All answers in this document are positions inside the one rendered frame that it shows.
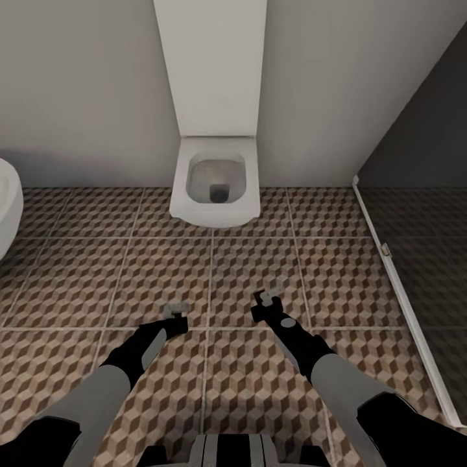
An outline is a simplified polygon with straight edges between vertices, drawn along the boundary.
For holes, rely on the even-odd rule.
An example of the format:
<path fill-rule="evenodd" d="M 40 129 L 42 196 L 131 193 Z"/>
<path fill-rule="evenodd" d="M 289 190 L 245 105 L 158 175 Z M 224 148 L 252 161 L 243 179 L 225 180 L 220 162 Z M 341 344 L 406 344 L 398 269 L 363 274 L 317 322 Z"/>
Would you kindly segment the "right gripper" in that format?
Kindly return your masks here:
<path fill-rule="evenodd" d="M 276 297 L 272 300 L 273 304 L 271 306 L 265 307 L 260 302 L 258 305 L 255 305 L 251 308 L 252 316 L 254 322 L 257 324 L 258 322 L 265 321 L 268 325 L 269 316 L 275 311 L 283 312 L 283 306 L 281 303 L 281 298 Z"/>

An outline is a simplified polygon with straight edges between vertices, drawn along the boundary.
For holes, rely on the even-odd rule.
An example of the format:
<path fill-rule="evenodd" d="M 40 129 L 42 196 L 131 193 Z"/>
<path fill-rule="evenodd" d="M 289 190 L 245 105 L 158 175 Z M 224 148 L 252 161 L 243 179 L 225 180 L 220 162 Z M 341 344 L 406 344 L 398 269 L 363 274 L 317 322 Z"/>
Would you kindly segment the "robot trunk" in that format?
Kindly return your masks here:
<path fill-rule="evenodd" d="M 198 434 L 187 467 L 278 467 L 269 434 Z"/>

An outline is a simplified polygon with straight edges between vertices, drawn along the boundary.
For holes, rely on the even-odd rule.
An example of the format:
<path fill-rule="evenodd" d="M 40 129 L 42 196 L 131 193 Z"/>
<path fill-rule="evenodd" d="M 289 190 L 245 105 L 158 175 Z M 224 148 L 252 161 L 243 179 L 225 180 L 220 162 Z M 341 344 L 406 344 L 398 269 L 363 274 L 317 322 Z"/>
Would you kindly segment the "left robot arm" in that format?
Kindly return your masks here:
<path fill-rule="evenodd" d="M 96 371 L 0 446 L 0 467 L 89 467 L 140 376 L 168 339 L 188 333 L 187 317 L 174 314 L 190 310 L 185 302 L 165 305 L 163 320 L 140 324 Z"/>

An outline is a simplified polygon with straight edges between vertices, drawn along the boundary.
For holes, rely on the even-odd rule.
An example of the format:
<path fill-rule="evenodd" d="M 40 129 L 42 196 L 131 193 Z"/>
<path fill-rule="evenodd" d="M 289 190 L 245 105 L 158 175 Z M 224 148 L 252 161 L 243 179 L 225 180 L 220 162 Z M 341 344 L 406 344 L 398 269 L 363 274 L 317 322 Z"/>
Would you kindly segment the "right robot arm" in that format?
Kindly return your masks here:
<path fill-rule="evenodd" d="M 366 467 L 467 467 L 467 436 L 424 417 L 392 387 L 365 374 L 283 312 L 282 285 L 251 308 L 313 386 Z"/>

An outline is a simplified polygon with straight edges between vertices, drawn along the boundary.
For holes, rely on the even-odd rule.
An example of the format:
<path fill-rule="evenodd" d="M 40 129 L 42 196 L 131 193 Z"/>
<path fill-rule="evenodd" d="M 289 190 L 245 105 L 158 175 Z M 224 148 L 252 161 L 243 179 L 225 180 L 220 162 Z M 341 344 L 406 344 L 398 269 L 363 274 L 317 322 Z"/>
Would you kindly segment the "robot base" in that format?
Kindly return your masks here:
<path fill-rule="evenodd" d="M 320 446 L 302 446 L 301 464 L 279 462 L 278 467 L 329 467 Z M 187 463 L 167 464 L 165 446 L 148 446 L 141 456 L 138 467 L 187 467 Z"/>

